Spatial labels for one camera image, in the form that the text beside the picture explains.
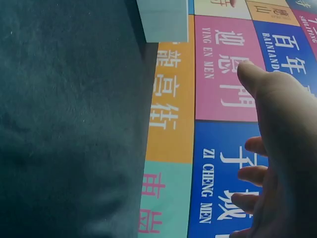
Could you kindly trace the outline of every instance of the printed board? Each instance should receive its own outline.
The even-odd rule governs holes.
[[[142,183],[140,238],[229,238],[253,217],[235,192],[245,166],[267,166],[245,141],[260,134],[239,62],[293,75],[317,93],[317,1],[188,0],[190,41],[160,43]]]

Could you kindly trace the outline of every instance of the finger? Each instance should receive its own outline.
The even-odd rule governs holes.
[[[267,172],[266,166],[244,167],[239,170],[238,178],[242,181],[251,182],[255,186],[262,187],[266,172]]]
[[[243,61],[238,65],[238,78],[245,89],[255,97],[257,85],[266,71],[255,66],[251,61]]]
[[[244,195],[241,193],[235,193],[231,196],[232,203],[248,214],[253,214],[254,207],[258,199],[259,196],[252,194]]]
[[[264,147],[262,137],[256,136],[248,139],[245,143],[246,150],[257,153],[259,155],[267,156],[266,149]]]
[[[236,231],[232,233],[229,238],[247,238],[248,234],[250,233],[250,228],[241,230],[241,231]]]
[[[236,0],[230,0],[230,4],[231,4],[232,7],[235,7],[235,5],[236,5]]]

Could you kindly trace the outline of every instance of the chinese characters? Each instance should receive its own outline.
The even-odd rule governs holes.
[[[246,218],[247,214],[240,208],[238,208],[236,205],[234,205],[231,201],[231,196],[234,194],[234,192],[229,192],[229,190],[226,190],[223,192],[225,197],[218,196],[218,198],[224,202],[224,205],[218,204],[218,206],[223,210],[223,213],[217,218],[217,220],[227,220],[232,218]],[[259,192],[249,192],[247,189],[245,192],[240,192],[243,195],[258,195]]]

